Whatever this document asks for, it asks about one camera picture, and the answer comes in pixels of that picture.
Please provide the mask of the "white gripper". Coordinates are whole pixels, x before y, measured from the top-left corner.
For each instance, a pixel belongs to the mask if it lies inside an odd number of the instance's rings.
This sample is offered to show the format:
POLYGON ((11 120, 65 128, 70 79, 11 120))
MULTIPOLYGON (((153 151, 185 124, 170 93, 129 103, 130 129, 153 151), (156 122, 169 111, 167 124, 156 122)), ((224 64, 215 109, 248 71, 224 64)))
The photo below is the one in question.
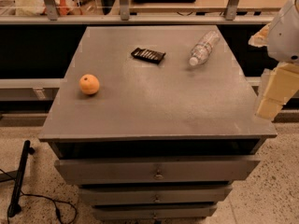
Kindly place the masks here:
POLYGON ((255 115, 273 120, 282 107, 299 91, 299 0, 288 0, 279 13, 249 44, 266 47, 268 55, 279 61, 273 70, 265 69, 261 76, 255 115))

